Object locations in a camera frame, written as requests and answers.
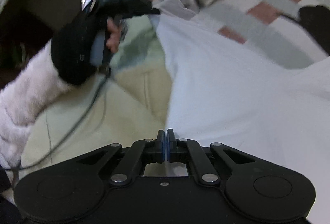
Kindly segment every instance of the white fuzzy sleeve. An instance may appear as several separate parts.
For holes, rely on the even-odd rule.
[[[0,92],[0,164],[19,164],[31,125],[38,114],[73,86],[58,76],[52,64],[51,43],[35,55],[28,66]]]

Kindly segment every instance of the hand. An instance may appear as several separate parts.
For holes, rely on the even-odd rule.
[[[106,14],[80,12],[52,38],[52,62],[67,83],[81,85],[96,71],[90,64],[90,50],[97,32],[105,25],[111,33],[107,47],[112,53],[118,51],[121,27],[116,27],[112,19],[106,19]]]

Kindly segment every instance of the white fleece jacket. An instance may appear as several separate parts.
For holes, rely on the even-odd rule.
[[[50,42],[6,85],[0,92],[0,164],[3,168],[19,164],[38,114],[73,87],[58,76],[51,59]],[[12,180],[12,173],[7,174]]]

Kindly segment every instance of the cable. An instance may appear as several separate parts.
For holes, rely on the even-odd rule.
[[[103,88],[103,86],[105,85],[106,81],[108,80],[109,76],[107,75],[103,81],[100,82],[94,96],[93,99],[90,103],[90,105],[87,107],[87,109],[85,110],[84,114],[81,115],[81,117],[78,119],[78,121],[72,126],[72,128],[64,135],[64,137],[57,143],[57,145],[52,148],[46,155],[44,155],[41,159],[39,159],[39,161],[35,162],[34,164],[31,164],[29,166],[25,166],[25,167],[18,167],[18,168],[2,168],[2,170],[5,171],[12,171],[12,172],[17,172],[17,171],[22,171],[22,170],[26,170],[26,169],[30,169],[34,166],[37,166],[39,164],[41,164],[45,159],[47,159],[55,150],[57,150],[59,148],[60,145],[62,145],[72,134],[73,132],[79,127],[79,125],[82,123],[82,121],[85,119],[85,117],[87,116],[87,114],[90,112],[90,110],[92,109],[99,93],[100,90]]]

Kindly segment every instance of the silver screw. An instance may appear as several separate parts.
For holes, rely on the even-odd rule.
[[[215,174],[205,174],[202,176],[202,180],[208,183],[212,183],[218,180],[218,176]]]
[[[116,183],[124,182],[127,180],[127,176],[124,174],[115,174],[111,176],[111,180]]]

